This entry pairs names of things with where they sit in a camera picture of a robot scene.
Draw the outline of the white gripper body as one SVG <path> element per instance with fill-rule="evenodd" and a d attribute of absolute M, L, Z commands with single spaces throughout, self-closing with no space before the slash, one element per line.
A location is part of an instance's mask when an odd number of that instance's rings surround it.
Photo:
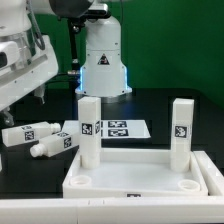
<path fill-rule="evenodd" d="M 0 110 L 6 109 L 57 74 L 58 63 L 50 38 L 44 35 L 43 39 L 45 50 L 36 48 L 30 65 L 0 76 Z"/>

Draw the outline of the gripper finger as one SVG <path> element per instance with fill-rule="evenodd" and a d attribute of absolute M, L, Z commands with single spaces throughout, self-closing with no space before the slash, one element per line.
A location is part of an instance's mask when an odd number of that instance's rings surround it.
<path fill-rule="evenodd" d="M 45 85 L 42 84 L 34 90 L 34 96 L 37 97 L 41 104 L 45 103 Z"/>
<path fill-rule="evenodd" d="M 13 127 L 14 126 L 14 118 L 10 114 L 9 109 L 6 108 L 0 112 L 0 114 L 3 116 L 4 123 L 9 126 Z"/>

